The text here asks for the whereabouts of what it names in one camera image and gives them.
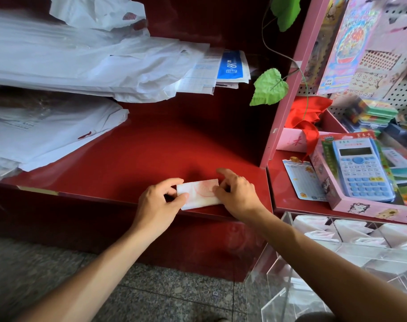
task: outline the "calculator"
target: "calculator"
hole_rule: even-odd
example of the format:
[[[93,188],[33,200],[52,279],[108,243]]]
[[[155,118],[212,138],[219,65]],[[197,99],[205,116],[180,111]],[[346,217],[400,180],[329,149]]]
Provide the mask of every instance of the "calculator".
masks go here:
[[[332,145],[345,195],[371,201],[394,201],[396,195],[373,139],[335,140]]]

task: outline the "right hand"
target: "right hand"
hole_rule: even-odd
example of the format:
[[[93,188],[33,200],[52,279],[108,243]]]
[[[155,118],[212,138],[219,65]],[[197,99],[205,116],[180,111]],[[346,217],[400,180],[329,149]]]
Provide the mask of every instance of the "right hand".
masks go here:
[[[217,173],[223,174],[225,179],[220,186],[214,186],[212,191],[232,216],[248,224],[256,214],[270,213],[260,202],[254,184],[227,168],[218,168]]]

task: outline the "red shelf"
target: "red shelf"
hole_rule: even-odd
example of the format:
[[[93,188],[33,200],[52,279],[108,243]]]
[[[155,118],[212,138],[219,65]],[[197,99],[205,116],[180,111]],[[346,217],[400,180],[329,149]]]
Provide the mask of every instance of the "red shelf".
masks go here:
[[[199,97],[211,101],[211,96]],[[181,177],[191,182],[222,178],[215,170],[227,167],[253,183],[271,210],[266,172],[256,165],[258,155],[252,139],[228,122],[223,125],[193,118],[192,113],[182,116],[184,104],[194,106],[191,100],[193,95],[180,94],[157,104],[123,104],[130,114],[121,126],[55,163],[1,183],[137,203],[147,186],[163,179]],[[190,211],[231,217],[222,205]]]
[[[274,210],[277,212],[293,211],[360,219],[359,216],[351,213],[331,210],[328,202],[301,200],[297,197],[282,161],[290,159],[292,156],[302,159],[304,155],[305,153],[303,152],[276,150],[272,160],[269,161],[268,170],[276,207]],[[386,222],[383,219],[367,216],[363,218],[377,222]]]

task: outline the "green leaf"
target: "green leaf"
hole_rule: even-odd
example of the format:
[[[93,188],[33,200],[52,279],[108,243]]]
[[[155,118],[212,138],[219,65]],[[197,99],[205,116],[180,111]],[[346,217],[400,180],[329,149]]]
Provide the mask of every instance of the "green leaf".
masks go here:
[[[255,91],[250,106],[272,105],[283,99],[288,92],[287,83],[277,69],[266,70],[254,83]]]
[[[272,0],[271,11],[278,18],[278,27],[285,32],[300,12],[300,0]]]

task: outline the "gray floor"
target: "gray floor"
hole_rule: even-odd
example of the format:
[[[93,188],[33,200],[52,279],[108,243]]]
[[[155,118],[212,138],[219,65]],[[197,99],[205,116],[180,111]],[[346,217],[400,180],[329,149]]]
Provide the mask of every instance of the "gray floor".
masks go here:
[[[93,254],[0,238],[0,321],[88,264]],[[245,286],[177,270],[135,264],[94,321],[246,321]]]

